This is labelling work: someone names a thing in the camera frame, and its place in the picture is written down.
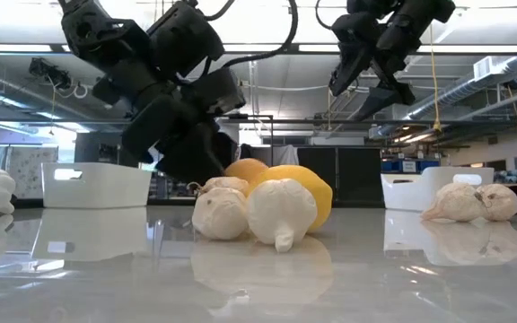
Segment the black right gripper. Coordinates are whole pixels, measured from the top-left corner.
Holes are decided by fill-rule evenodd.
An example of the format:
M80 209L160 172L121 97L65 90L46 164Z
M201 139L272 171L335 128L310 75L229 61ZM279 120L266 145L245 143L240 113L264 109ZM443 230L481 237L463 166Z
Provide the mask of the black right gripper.
M340 62L329 80L332 95L343 93L369 68L380 79L355 113L355 121L365 120L393 104L415 102L408 84L399 82L394 74L405 68L406 56L420 46L419 12L395 12L384 24L369 12L345 14L333 23L331 30L338 39L340 53Z

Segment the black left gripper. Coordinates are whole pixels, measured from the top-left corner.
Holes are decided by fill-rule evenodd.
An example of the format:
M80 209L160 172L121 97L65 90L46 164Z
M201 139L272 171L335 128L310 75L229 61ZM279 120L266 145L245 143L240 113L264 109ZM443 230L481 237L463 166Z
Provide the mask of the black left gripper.
M196 0L180 0L147 31L133 20L110 17L98 5L102 23L96 38L102 44L94 50L104 54L105 75L93 87L93 96L108 104L124 99L142 109L123 132L123 147L141 162L153 162L149 149L154 147L162 155L155 168L184 183L223 177L237 149L215 125L201 123L204 113L171 97L176 86L189 85L180 76L224 53L196 5Z

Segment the orange fruit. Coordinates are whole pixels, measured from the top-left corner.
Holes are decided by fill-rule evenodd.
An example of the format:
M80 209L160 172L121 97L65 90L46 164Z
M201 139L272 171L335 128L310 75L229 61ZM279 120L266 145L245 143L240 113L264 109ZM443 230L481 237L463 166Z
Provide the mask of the orange fruit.
M229 165L224 173L227 177L236 177L251 182L266 169L267 165L264 162L253 158L244 158Z

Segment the yellow lemon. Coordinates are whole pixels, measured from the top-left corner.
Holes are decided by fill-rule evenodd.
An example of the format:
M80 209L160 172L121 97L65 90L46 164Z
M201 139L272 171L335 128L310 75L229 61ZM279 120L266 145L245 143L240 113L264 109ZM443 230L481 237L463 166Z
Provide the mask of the yellow lemon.
M318 213L308 232L318 230L327 221L332 209L333 190L314 171L300 165L279 165L267 168L250 181L246 195L248 196L262 182L271 179L294 179L311 192L315 199Z

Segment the white plastic basket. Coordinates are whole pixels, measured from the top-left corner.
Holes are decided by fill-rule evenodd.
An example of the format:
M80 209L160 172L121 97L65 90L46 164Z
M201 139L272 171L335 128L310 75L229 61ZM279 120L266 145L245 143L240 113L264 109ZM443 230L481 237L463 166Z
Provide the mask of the white plastic basket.
M105 209L145 206L152 173L100 162L43 163L46 208Z
M477 188L494 182L493 168L430 167L421 174L381 174L387 209L422 212L434 201L439 189L451 183Z

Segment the blue storage bins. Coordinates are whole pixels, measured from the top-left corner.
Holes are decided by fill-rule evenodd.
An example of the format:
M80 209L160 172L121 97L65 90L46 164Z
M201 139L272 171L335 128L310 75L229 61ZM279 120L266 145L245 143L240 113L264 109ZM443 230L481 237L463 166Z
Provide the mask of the blue storage bins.
M383 159L381 161L382 173L408 173L420 174L430 167L439 167L440 162L437 160L425 159Z

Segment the dark grey cabinet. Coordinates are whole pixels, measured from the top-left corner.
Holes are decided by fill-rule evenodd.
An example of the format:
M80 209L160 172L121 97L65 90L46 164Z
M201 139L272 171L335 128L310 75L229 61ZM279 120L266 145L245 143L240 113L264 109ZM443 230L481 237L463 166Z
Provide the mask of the dark grey cabinet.
M125 164L125 156L117 133L78 133L75 139L75 162Z

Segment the black cabinet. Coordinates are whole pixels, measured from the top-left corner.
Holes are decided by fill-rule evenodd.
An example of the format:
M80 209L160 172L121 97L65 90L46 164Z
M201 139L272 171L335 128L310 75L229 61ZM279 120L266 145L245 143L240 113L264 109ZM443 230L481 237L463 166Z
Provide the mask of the black cabinet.
M297 152L300 165L332 188L333 207L384 207L378 149L310 146L300 147Z

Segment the white cloth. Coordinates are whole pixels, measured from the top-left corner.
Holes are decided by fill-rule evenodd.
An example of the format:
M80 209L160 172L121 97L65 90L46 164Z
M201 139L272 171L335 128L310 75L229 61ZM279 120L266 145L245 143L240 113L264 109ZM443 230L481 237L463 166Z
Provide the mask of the white cloth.
M292 145L274 146L271 166L299 165L298 150Z

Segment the black ceiling device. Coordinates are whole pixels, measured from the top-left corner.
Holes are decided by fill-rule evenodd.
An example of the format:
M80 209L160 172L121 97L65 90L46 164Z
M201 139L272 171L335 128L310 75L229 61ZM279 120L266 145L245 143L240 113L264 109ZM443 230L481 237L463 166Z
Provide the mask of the black ceiling device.
M68 90L73 84L72 78L66 70L52 65L42 57L34 57L30 62L28 71L33 76L47 79L60 90Z

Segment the patterned white curtain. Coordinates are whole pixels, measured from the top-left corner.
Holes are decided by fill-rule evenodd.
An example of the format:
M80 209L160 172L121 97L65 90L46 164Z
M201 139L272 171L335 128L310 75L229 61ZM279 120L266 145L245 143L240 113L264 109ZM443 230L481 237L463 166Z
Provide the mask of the patterned white curtain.
M57 147L11 146L8 149L5 170L14 179L14 194L18 199L43 198L43 163L56 162Z

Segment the long ceiling light strip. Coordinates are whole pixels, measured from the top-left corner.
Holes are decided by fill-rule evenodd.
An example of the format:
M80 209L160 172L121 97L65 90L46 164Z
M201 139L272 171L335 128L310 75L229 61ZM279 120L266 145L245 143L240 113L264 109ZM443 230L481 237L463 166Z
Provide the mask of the long ceiling light strip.
M227 54L258 54L272 51L279 48L279 44L243 44L227 43L224 45ZM0 55L20 55L20 54L43 54L63 55L70 53L67 44L0 44ZM330 43L295 43L288 49L287 54L304 55L329 55L337 54L338 45ZM411 56L425 56L434 53L440 56L517 56L517 45L458 45L458 44L433 44L422 45L418 49L410 52Z

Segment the silver air duct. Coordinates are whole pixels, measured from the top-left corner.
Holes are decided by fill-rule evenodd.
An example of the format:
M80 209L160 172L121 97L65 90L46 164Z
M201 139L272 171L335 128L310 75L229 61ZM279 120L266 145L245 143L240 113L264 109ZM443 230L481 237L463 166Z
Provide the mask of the silver air duct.
M450 107L485 88L505 83L517 77L517 56L515 57L484 57L473 65L473 72L458 81L441 88L436 94L420 100L409 106L394 104L392 111L405 112L405 115L395 115L394 120L415 121L434 113L439 109Z

